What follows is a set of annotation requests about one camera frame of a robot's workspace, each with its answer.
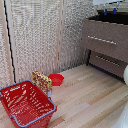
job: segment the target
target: basket handle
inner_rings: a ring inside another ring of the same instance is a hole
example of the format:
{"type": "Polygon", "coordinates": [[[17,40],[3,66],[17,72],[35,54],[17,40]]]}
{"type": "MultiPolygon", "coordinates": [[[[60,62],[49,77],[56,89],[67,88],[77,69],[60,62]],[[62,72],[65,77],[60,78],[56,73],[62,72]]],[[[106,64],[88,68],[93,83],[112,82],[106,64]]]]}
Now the basket handle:
{"type": "Polygon", "coordinates": [[[40,120],[41,118],[43,118],[43,117],[45,117],[45,116],[47,116],[48,114],[50,114],[50,113],[52,113],[52,112],[55,112],[56,111],[56,105],[51,101],[51,99],[50,98],[48,98],[48,100],[54,105],[54,109],[53,110],[51,110],[51,111],[49,111],[49,112],[47,112],[46,114],[44,114],[44,115],[42,115],[42,116],[40,116],[40,117],[38,117],[37,119],[35,119],[35,120],[33,120],[33,121],[31,121],[31,122],[29,122],[28,124],[26,124],[26,125],[21,125],[21,124],[19,124],[19,122],[18,122],[18,120],[17,120],[17,118],[16,118],[16,116],[15,115],[12,115],[12,116],[10,116],[10,118],[14,118],[14,120],[15,120],[15,122],[17,123],[17,125],[19,126],[19,127],[22,127],[22,128],[25,128],[25,127],[27,127],[27,126],[29,126],[29,125],[31,125],[32,123],[34,123],[34,122],[36,122],[36,121],[38,121],[38,120],[40,120]]]}
{"type": "Polygon", "coordinates": [[[0,98],[3,98],[3,95],[2,95],[2,93],[0,92],[0,98]]]}

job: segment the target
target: white object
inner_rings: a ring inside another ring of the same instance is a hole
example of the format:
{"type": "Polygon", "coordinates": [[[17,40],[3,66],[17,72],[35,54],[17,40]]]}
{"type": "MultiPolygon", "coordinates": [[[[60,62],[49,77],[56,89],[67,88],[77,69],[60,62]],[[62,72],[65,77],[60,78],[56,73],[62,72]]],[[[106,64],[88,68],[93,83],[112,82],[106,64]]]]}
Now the white object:
{"type": "MultiPolygon", "coordinates": [[[[128,86],[128,65],[124,70],[124,81],[128,86]]],[[[110,128],[128,128],[128,102],[121,113],[119,119],[110,128]]]]}
{"type": "Polygon", "coordinates": [[[113,3],[113,2],[119,2],[124,0],[93,0],[94,5],[100,5],[100,4],[107,4],[107,3],[113,3]]]}
{"type": "Polygon", "coordinates": [[[124,81],[125,81],[126,85],[128,86],[128,65],[126,66],[126,68],[124,70],[124,81]]]}

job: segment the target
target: laminate floor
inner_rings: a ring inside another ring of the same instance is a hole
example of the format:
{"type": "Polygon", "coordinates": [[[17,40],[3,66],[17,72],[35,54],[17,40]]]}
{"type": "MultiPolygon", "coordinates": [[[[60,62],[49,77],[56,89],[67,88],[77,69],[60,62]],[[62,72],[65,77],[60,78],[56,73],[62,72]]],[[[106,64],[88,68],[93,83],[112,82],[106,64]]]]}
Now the laminate floor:
{"type": "MultiPolygon", "coordinates": [[[[53,86],[57,112],[48,128],[110,128],[128,101],[126,84],[86,65],[61,74],[65,79],[61,86],[53,86]]],[[[15,128],[2,104],[0,128],[15,128]]]]}

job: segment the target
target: cabinet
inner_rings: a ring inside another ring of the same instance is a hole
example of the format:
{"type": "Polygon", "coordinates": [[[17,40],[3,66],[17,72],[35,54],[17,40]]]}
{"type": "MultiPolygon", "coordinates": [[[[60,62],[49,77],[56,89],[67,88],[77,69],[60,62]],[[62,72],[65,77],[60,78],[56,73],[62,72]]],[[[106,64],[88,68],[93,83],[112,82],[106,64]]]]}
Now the cabinet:
{"type": "Polygon", "coordinates": [[[123,78],[128,63],[128,15],[104,16],[100,11],[84,19],[82,44],[92,51],[91,64],[123,78]]]}

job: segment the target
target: textured wall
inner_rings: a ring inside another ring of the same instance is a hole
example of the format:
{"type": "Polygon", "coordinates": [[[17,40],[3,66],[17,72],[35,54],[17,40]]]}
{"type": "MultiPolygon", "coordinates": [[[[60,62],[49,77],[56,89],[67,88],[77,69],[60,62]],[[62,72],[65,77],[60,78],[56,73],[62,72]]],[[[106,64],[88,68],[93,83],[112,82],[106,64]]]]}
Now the textured wall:
{"type": "Polygon", "coordinates": [[[61,42],[60,71],[85,63],[85,49],[81,45],[82,21],[92,15],[94,15],[92,0],[67,0],[61,42]]]}
{"type": "Polygon", "coordinates": [[[53,73],[59,9],[60,0],[11,0],[19,81],[53,73]]]}
{"type": "Polygon", "coordinates": [[[0,88],[11,84],[9,66],[2,17],[0,15],[0,88]]]}

